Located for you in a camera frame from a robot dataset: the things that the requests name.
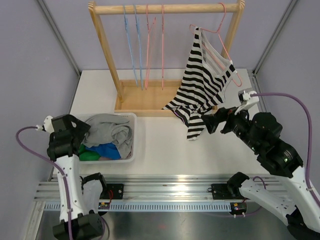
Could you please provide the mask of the green tank top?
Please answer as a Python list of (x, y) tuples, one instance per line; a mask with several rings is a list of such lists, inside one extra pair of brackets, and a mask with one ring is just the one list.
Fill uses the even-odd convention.
[(79, 160), (81, 162), (98, 161), (101, 157), (97, 152), (87, 150), (83, 144), (80, 145), (78, 153), (79, 153)]

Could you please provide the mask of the black white striped tank top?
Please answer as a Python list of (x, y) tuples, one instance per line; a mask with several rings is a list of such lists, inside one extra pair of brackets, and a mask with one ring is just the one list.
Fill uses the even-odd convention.
[(206, 128), (202, 116), (224, 103), (227, 86), (236, 74), (233, 61), (210, 44), (203, 28), (195, 27), (180, 87), (163, 107), (187, 127), (188, 141), (197, 140)]

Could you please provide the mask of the light blue wire hanger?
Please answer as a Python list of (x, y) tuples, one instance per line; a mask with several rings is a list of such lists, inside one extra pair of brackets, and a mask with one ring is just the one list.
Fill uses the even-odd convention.
[(131, 58), (133, 75), (134, 75), (134, 79), (135, 79), (135, 84), (138, 87), (139, 86), (138, 85), (138, 77), (137, 77), (137, 73), (136, 73), (134, 55), (133, 55), (133, 51), (132, 51), (130, 30), (129, 30), (129, 25), (128, 25), (128, 18), (127, 18), (127, 14), (126, 14), (126, 7), (124, 5), (123, 5), (123, 16), (124, 16), (124, 27), (125, 27), (126, 36), (127, 36), (127, 42), (128, 42), (129, 53), (130, 53), (130, 58)]

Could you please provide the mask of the blue tank top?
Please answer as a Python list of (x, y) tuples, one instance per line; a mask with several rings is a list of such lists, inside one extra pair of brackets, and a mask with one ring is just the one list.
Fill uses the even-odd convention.
[(95, 152), (101, 157), (108, 158), (111, 160), (120, 160), (121, 155), (117, 147), (113, 143), (100, 144), (98, 146), (85, 147), (86, 150)]

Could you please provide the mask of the grey tank top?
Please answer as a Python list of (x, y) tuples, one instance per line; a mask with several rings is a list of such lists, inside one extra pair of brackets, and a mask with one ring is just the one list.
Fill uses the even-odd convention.
[(86, 147), (97, 147), (102, 144), (114, 144), (122, 159), (127, 158), (132, 150), (134, 131), (130, 121), (122, 116), (101, 113), (89, 117), (86, 124), (90, 129), (84, 137)]

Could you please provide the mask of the mauve tank top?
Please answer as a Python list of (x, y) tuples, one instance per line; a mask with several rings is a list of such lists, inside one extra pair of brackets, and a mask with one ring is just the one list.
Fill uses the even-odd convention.
[(129, 154), (126, 157), (126, 160), (130, 159), (133, 156), (133, 152), (134, 152), (133, 147), (131, 147)]

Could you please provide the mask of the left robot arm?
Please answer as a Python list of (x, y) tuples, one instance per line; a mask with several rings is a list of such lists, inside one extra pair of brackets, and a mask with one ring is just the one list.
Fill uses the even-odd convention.
[(99, 199), (108, 194), (108, 186), (96, 173), (81, 183), (79, 150), (89, 124), (70, 114), (47, 116), (43, 123), (48, 132), (47, 155), (57, 170), (60, 195), (59, 224), (53, 226), (57, 240), (92, 240), (105, 231), (98, 213)]

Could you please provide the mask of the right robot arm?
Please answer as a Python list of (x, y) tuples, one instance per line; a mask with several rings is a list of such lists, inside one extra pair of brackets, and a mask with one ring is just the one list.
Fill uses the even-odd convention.
[(234, 133), (248, 146), (260, 165), (277, 177), (293, 201), (272, 195), (242, 172), (227, 181), (228, 195), (253, 200), (280, 219), (295, 239), (318, 240), (320, 208), (307, 190), (303, 160), (294, 147), (280, 138), (283, 127), (276, 118), (270, 112), (258, 112), (250, 119), (247, 110), (236, 112), (234, 107), (223, 107), (201, 118), (210, 134), (220, 123), (225, 123), (221, 134)]

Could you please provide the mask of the pink hanger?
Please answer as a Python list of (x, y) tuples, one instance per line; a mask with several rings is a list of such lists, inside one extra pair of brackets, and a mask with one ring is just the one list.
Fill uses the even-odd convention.
[(221, 46), (222, 46), (222, 50), (220, 53), (221, 56), (224, 58), (227, 58), (228, 60), (231, 61), (232, 58), (229, 55), (229, 51), (232, 47), (234, 38), (236, 36), (237, 30), (239, 27), (240, 20), (242, 18), (242, 15), (243, 15), (243, 12), (245, 9), (245, 1), (244, 0), (237, 0), (236, 1), (235, 11), (232, 12), (232, 17), (231, 17), (231, 20), (230, 20), (230, 23), (228, 26), (228, 30), (227, 30), (227, 33), (226, 33), (224, 40), (222, 39), (222, 36), (221, 36), (221, 29), (222, 29), (222, 26), (224, 24), (224, 21), (225, 21), (227, 14), (230, 12), (229, 11), (230, 7), (228, 7), (222, 1), (217, 4), (220, 5), (223, 9), (223, 11), (221, 12), (222, 18), (220, 20), (220, 23), (219, 23), (217, 29), (216, 30), (209, 30), (209, 29), (203, 28), (203, 30), (208, 33), (217, 34), (218, 39), (219, 39)]
[(164, 32), (165, 32), (165, 17), (164, 4), (161, 5), (161, 89), (164, 89)]
[(149, 77), (150, 77), (150, 63), (152, 55), (152, 33), (155, 28), (157, 20), (154, 18), (152, 22), (149, 21), (149, 5), (146, 5), (146, 24), (147, 24), (147, 49), (146, 49), (146, 75), (145, 75), (145, 89), (148, 89)]

